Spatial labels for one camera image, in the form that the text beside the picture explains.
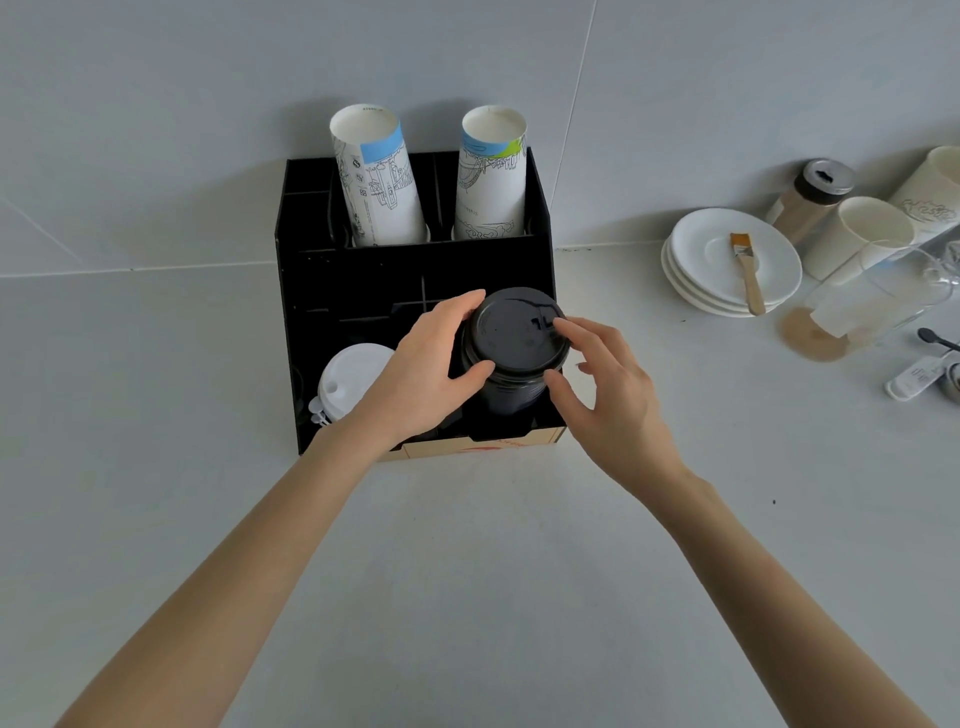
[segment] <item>white saucer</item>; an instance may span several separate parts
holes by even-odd
[[[743,273],[733,257],[731,232],[750,235],[767,308],[790,298],[804,277],[797,251],[776,228],[735,209],[698,209],[677,223],[669,238],[677,268],[713,298],[742,305]]]
[[[660,251],[660,265],[663,266],[663,274],[666,276],[666,279],[670,281],[670,285],[673,286],[674,290],[680,294],[680,297],[684,299],[687,303],[692,305],[694,308],[699,308],[701,311],[706,313],[712,313],[715,316],[726,316],[731,319],[749,319],[753,317],[749,311],[746,313],[740,313],[738,311],[731,311],[728,308],[717,308],[716,306],[705,302],[697,294],[688,291],[686,287],[680,283],[673,275],[673,271],[670,270],[670,265],[666,259],[666,246],[667,243],[663,244],[663,249]]]
[[[670,273],[672,273],[673,277],[683,285],[688,293],[692,293],[700,301],[703,301],[714,308],[721,308],[725,311],[732,311],[733,313],[750,313],[750,309],[745,303],[742,305],[737,305],[736,303],[727,303],[726,301],[721,301],[720,299],[714,298],[699,285],[687,278],[684,275],[684,272],[677,266],[677,261],[673,257],[673,251],[670,249],[670,238],[667,238],[666,244],[663,246],[663,250],[666,258],[666,264],[670,267]]]

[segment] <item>metal lid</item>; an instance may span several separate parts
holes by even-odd
[[[828,195],[846,195],[853,189],[855,174],[836,159],[812,159],[804,167],[804,179]]]
[[[570,342],[553,328],[564,313],[536,288],[504,288],[470,316],[468,332],[481,359],[513,375],[541,375],[563,364]]]

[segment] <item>hand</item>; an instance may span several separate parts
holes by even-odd
[[[648,507],[664,489],[688,474],[677,453],[654,383],[640,369],[623,335],[587,319],[554,319],[554,326],[582,352],[579,365],[596,382],[596,404],[588,409],[559,372],[543,378],[550,399],[590,459]]]
[[[458,326],[485,297],[482,289],[470,291],[421,314],[348,418],[367,421],[390,449],[436,427],[476,394],[493,373],[493,362],[474,364],[456,379],[447,372]]]

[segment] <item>black spoon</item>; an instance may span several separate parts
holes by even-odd
[[[933,332],[932,328],[919,328],[917,329],[917,335],[927,344],[939,344],[942,347],[953,349],[955,352],[960,352],[960,347],[953,342],[948,341],[947,339],[942,339],[937,336],[937,334]]]

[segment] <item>person's right hand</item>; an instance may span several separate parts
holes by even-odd
[[[593,376],[597,395],[587,408],[566,377],[548,370],[550,399],[593,462],[648,507],[659,503],[689,471],[660,418],[653,381],[616,328],[572,317],[554,326],[583,353],[579,368]]]

